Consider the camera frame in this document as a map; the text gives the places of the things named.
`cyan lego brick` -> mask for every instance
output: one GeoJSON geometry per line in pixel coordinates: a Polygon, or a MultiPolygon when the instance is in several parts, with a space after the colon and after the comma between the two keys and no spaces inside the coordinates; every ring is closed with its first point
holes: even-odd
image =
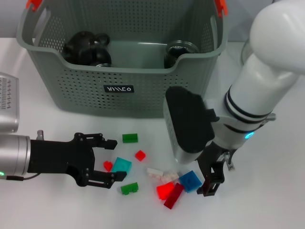
{"type": "Polygon", "coordinates": [[[130,161],[117,157],[115,160],[115,163],[112,167],[111,172],[115,173],[118,171],[122,171],[122,172],[126,172],[128,174],[131,166],[132,166],[132,163],[130,161]]]}
{"type": "Polygon", "coordinates": [[[182,177],[179,177],[180,183],[183,185],[184,190],[189,193],[197,189],[202,185],[199,178],[196,176],[194,171],[184,174],[182,177]]]}

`basket handle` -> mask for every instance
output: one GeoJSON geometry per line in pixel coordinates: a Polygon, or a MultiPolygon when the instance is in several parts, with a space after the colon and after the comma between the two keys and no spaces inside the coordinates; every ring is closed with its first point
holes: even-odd
{"type": "MultiPolygon", "coordinates": [[[[42,22],[41,27],[44,27],[48,22],[51,16],[51,10],[49,7],[50,0],[42,0],[40,4],[36,4],[36,1],[29,0],[26,9],[23,11],[21,20],[18,25],[17,30],[17,41],[24,47],[23,43],[28,45],[33,44],[33,35],[36,25],[38,23],[39,18],[41,17],[42,12],[46,9],[46,17],[42,22]]],[[[36,36],[36,40],[39,40],[39,37],[42,34],[42,31],[38,31],[36,36]]]]}

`table surface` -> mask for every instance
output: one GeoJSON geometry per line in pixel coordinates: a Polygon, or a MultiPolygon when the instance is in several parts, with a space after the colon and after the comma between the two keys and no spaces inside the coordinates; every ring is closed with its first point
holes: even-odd
{"type": "MultiPolygon", "coordinates": [[[[219,96],[239,75],[242,43],[228,43],[218,58],[206,98],[219,96]]],[[[27,51],[15,39],[0,39],[0,72],[20,80],[19,135],[70,141],[74,133],[103,133],[118,140],[113,151],[95,149],[95,169],[117,156],[132,161],[129,175],[111,189],[78,187],[68,175],[42,174],[23,182],[0,180],[1,229],[286,229],[304,228],[305,161],[303,114],[305,78],[274,109],[277,121],[269,123],[233,157],[234,172],[224,168],[225,182],[214,197],[183,193],[172,210],[155,192],[147,167],[186,173],[197,162],[177,165],[163,119],[96,117],[61,111],[54,104],[27,51]],[[138,133],[139,143],[123,144],[122,134],[138,133]],[[138,162],[138,150],[147,154],[138,162]],[[138,182],[137,193],[123,196],[120,186],[138,182]]]]}

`green lego brick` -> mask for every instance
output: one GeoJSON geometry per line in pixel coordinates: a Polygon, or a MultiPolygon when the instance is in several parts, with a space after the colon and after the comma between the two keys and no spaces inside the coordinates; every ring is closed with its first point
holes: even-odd
{"type": "Polygon", "coordinates": [[[135,143],[138,142],[138,134],[123,135],[123,143],[135,143]]]}
{"type": "Polygon", "coordinates": [[[133,183],[130,185],[125,185],[121,187],[123,195],[128,195],[130,192],[137,192],[139,190],[138,183],[133,183]]]}

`plastic basket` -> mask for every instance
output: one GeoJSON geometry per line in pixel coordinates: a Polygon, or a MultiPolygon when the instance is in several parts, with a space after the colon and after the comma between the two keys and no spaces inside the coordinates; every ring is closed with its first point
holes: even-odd
{"type": "MultiPolygon", "coordinates": [[[[162,117],[164,95],[170,86],[180,85],[202,95],[206,91],[227,41],[226,17],[216,5],[214,0],[43,0],[35,11],[32,4],[24,10],[17,41],[28,50],[59,108],[91,115],[162,117]],[[45,19],[33,42],[44,10],[45,19]],[[112,62],[144,59],[140,54],[146,49],[122,50],[122,44],[134,41],[144,46],[189,41],[201,53],[180,56],[170,69],[70,64],[61,55],[63,45],[83,30],[105,32],[111,43],[121,44],[110,52],[112,62]],[[106,92],[105,85],[132,85],[134,93],[106,92]]],[[[150,54],[145,54],[146,62],[163,63],[165,46],[160,58],[150,54]]]]}

